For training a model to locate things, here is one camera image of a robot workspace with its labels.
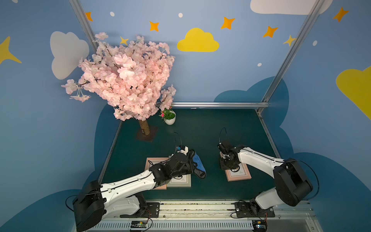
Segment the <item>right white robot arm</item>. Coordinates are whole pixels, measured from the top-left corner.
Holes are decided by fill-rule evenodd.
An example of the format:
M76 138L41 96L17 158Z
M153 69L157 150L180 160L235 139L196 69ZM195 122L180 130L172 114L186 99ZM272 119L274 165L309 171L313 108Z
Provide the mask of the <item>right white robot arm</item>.
M240 164L250 165L274 179L275 187L264 191L249 201L255 213L276 205L296 206L313 191L313 185L296 159L279 159L252 148L232 146L229 140L219 142L219 159L222 170L235 170Z

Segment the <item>blue black-edged cloth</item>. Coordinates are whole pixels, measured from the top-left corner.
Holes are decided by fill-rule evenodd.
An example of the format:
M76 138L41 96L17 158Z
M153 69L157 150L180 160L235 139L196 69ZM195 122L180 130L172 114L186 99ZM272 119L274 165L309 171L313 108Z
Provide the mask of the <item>blue black-edged cloth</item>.
M187 156L190 160L191 167L192 167L192 173L195 174L197 177L201 179L206 178L206 170L205 167L195 150L191 149L188 151Z

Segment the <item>pink picture frame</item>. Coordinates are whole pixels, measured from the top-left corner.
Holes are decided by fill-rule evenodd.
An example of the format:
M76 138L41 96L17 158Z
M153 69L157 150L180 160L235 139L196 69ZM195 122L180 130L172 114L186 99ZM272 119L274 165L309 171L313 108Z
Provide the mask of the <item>pink picture frame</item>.
M155 189L167 189L170 182L170 169L166 166L169 158L147 158L145 170L154 176Z
M247 165L244 164L244 163L240 163L240 170L239 171L226 170L225 174L226 174L228 182L248 180L248 179L252 178L251 174L250 174L250 172L247 168Z

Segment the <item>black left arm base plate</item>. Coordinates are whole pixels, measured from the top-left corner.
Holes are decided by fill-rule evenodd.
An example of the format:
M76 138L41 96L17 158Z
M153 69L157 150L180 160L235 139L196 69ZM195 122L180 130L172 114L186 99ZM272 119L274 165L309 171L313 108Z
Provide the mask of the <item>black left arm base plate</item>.
M159 202L149 202L147 203L147 208L141 207L133 215L120 215L120 218L158 218L160 210Z

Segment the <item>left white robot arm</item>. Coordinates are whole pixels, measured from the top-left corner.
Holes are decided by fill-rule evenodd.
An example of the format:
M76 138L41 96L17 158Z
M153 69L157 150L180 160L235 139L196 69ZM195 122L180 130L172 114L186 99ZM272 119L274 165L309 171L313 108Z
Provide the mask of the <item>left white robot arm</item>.
M144 172L112 183L101 184L94 180L87 184L72 201L76 230L84 232L93 228L103 218L122 212L119 205L128 197L168 184L171 179L196 174L206 177L200 157L190 150L188 154L176 153L164 162L158 162Z

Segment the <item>grey-green picture frame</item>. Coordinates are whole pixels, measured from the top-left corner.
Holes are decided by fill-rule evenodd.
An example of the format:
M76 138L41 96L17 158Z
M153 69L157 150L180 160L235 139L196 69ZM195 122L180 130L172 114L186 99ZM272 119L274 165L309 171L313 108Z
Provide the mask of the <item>grey-green picture frame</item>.
M179 174L181 172L182 167L184 167L184 165L181 163L171 168L172 179L167 184L168 188L190 188L191 187L191 176L190 175L175 176L175 174Z

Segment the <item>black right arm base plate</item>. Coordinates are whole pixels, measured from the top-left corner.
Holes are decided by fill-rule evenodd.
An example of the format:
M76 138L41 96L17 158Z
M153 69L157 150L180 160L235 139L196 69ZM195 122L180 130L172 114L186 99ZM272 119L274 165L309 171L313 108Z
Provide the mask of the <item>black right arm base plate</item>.
M255 203L238 201L234 203L236 218L274 218L272 207L262 209Z

